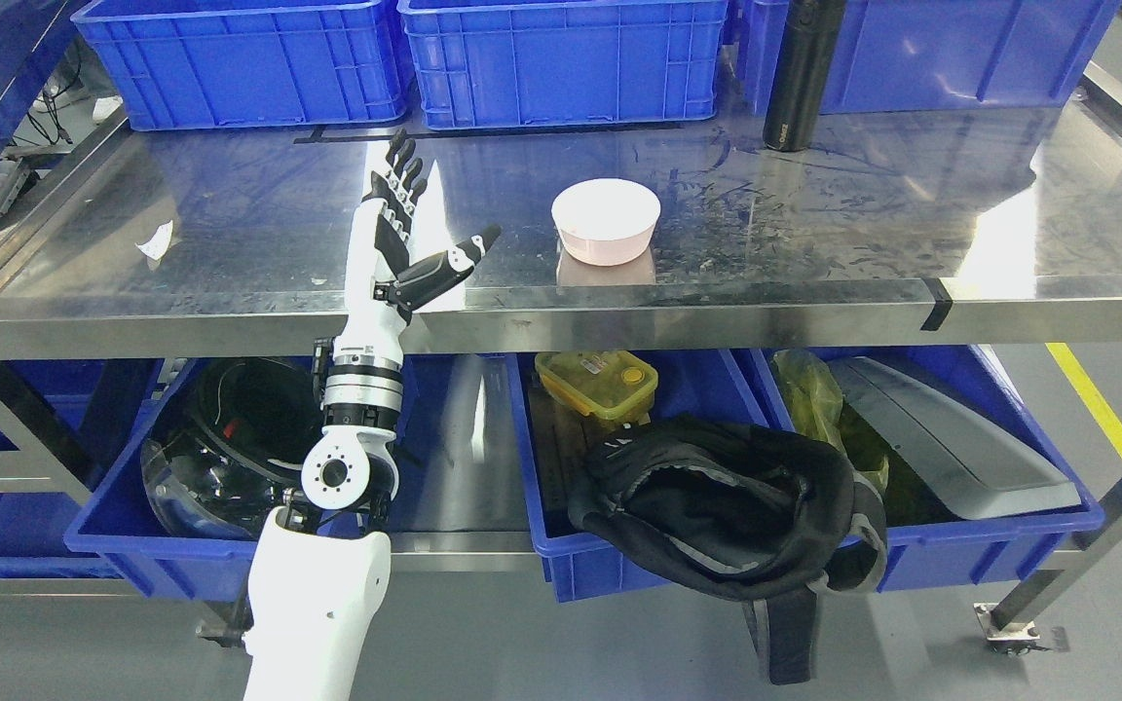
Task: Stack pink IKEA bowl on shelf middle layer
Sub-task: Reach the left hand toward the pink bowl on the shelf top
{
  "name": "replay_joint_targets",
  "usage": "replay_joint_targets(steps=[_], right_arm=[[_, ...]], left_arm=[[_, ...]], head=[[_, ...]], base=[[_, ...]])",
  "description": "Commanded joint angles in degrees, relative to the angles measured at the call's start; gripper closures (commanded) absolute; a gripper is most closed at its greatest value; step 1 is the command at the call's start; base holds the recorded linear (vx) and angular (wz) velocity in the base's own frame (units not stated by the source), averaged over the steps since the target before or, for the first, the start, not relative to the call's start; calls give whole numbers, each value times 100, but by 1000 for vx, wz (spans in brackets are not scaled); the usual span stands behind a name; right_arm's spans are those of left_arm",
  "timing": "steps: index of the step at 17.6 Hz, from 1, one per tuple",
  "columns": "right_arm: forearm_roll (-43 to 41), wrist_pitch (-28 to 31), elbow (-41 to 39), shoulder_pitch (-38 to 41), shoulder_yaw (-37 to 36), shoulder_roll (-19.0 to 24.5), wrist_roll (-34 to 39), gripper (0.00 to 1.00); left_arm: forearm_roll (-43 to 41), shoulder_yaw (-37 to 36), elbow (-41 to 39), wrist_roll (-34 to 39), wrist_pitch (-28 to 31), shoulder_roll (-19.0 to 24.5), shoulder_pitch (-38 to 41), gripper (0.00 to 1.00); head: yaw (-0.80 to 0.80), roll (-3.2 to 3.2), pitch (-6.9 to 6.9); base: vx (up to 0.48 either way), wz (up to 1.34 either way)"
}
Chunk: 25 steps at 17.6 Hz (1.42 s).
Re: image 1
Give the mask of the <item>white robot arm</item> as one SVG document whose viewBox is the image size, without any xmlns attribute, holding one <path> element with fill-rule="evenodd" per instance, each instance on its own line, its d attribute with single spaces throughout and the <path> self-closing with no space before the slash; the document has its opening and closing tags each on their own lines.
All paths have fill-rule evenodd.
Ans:
<svg viewBox="0 0 1122 701">
<path fill-rule="evenodd" d="M 323 427 L 300 465 L 306 505 L 276 507 L 246 582 L 252 658 L 246 700 L 347 700 L 386 599 L 388 507 L 399 489 L 390 444 L 401 417 L 397 342 L 352 332 L 320 345 Z"/>
</svg>

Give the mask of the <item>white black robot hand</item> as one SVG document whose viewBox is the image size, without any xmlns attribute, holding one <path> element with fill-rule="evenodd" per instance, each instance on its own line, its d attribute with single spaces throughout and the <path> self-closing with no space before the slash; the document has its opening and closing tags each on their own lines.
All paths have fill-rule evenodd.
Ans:
<svg viewBox="0 0 1122 701">
<path fill-rule="evenodd" d="M 331 341 L 331 358 L 339 363 L 402 365 L 401 333 L 413 315 L 468 279 L 503 233 L 502 227 L 487 225 L 419 261 L 411 259 L 410 237 L 427 190 L 415 151 L 415 138 L 404 129 L 393 133 L 355 209 L 346 257 L 347 322 Z"/>
</svg>

